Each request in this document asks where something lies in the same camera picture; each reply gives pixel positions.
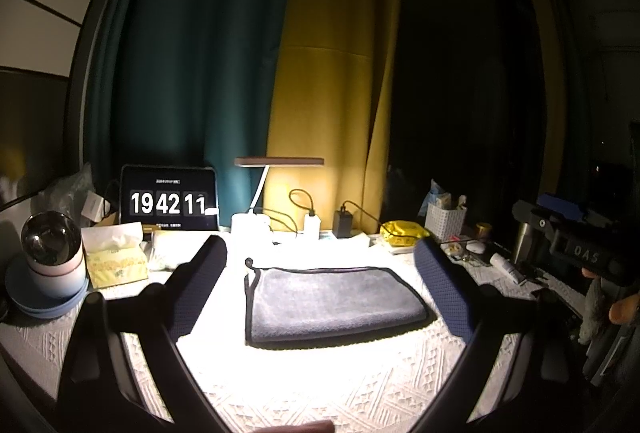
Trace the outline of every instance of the yellow package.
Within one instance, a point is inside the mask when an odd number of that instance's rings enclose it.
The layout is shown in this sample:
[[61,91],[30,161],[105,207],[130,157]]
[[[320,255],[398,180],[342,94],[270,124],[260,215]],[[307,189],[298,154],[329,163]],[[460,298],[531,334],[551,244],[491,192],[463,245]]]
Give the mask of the yellow package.
[[146,256],[139,247],[87,253],[86,270],[94,288],[123,285],[149,277]]
[[380,235],[393,247],[410,247],[429,232],[419,223],[408,220],[391,220],[380,227]]

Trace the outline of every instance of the stacked bowl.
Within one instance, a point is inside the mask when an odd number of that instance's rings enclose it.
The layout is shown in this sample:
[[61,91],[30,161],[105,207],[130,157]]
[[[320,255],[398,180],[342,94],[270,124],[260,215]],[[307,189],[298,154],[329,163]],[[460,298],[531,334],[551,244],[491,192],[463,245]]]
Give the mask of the stacked bowl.
[[88,287],[79,227],[56,211],[38,213],[22,228],[24,254],[5,275],[6,291],[25,314],[49,319],[75,307]]

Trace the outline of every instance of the white box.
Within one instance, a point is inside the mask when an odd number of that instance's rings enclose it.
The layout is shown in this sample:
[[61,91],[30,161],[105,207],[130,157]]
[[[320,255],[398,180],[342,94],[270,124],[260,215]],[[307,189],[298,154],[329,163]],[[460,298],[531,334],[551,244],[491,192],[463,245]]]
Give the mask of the white box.
[[466,208],[446,210],[429,204],[424,226],[437,239],[447,240],[460,234],[465,216]]
[[110,209],[111,204],[107,200],[93,191],[89,191],[82,207],[82,216],[98,223],[109,214]]

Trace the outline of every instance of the tissue box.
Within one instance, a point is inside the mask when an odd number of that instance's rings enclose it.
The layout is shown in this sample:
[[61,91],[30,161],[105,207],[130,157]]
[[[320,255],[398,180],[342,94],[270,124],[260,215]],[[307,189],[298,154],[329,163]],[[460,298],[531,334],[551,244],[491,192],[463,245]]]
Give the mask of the tissue box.
[[82,229],[86,270],[94,288],[148,278],[146,255],[140,249],[142,238],[139,222]]

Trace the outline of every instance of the plastic bag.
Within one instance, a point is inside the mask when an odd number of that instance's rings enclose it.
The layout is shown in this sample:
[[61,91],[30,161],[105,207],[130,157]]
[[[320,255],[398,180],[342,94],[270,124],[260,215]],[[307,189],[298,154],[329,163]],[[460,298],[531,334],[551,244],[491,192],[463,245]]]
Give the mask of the plastic bag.
[[429,190],[429,192],[427,193],[427,196],[422,201],[422,206],[420,206],[420,211],[418,211],[418,216],[419,217],[426,216],[427,206],[429,204],[436,205],[436,200],[438,198],[438,195],[442,195],[442,194],[444,194],[444,189],[442,189],[440,185],[436,181],[434,181],[434,179],[431,179],[431,189]]
[[175,270],[191,261],[211,231],[154,231],[149,270]]
[[92,222],[82,216],[82,207],[87,193],[95,191],[89,163],[69,177],[56,180],[42,191],[36,201],[36,211],[59,211],[68,215],[80,227],[88,227]]

